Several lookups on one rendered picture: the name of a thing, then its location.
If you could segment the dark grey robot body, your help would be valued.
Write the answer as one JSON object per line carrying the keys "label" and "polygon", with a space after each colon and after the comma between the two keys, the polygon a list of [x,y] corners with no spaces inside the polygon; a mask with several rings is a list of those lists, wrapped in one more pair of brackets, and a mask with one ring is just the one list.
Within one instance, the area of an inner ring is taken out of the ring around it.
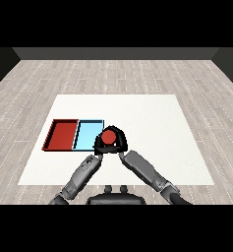
{"label": "dark grey robot body", "polygon": [[130,194],[126,185],[120,186],[119,193],[112,192],[112,186],[106,185],[104,192],[87,199],[87,205],[145,205],[143,197]]}

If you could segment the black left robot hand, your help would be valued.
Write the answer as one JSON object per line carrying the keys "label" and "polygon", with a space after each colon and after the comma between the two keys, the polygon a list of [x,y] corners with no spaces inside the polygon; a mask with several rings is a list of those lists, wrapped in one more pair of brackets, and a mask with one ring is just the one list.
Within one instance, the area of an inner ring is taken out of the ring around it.
{"label": "black left robot hand", "polygon": [[105,146],[104,143],[101,140],[101,135],[104,131],[109,130],[109,129],[105,129],[103,130],[101,133],[99,133],[96,138],[95,138],[95,142],[94,142],[94,153],[96,155],[99,154],[106,154],[108,152],[108,148],[111,146]]}

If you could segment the shallow red open box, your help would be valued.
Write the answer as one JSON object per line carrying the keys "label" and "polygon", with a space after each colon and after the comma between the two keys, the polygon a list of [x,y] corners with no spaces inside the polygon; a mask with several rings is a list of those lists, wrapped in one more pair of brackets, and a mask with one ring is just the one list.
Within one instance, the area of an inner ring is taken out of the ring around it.
{"label": "shallow red open box", "polygon": [[78,119],[54,119],[42,146],[45,152],[71,152]]}

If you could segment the shallow light blue open box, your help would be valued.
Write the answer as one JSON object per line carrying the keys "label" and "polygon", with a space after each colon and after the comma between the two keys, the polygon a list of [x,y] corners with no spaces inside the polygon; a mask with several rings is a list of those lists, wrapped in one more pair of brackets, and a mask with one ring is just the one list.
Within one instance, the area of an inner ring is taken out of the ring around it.
{"label": "shallow light blue open box", "polygon": [[102,132],[102,119],[81,119],[73,141],[74,152],[92,152],[95,138]]}

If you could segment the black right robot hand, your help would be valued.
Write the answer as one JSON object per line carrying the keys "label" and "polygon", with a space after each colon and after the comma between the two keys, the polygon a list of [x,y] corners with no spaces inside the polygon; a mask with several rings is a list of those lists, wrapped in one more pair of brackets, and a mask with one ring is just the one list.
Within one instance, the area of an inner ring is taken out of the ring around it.
{"label": "black right robot hand", "polygon": [[116,141],[113,146],[108,148],[108,153],[124,153],[128,150],[127,139],[125,133],[115,126],[108,126],[106,129],[116,134]]}

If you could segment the small red can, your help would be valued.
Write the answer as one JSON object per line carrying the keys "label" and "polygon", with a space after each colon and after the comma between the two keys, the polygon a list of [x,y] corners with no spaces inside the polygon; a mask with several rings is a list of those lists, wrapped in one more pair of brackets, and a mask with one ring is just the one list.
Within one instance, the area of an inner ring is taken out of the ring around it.
{"label": "small red can", "polygon": [[105,146],[113,146],[116,141],[116,134],[111,130],[106,130],[102,133],[101,140]]}

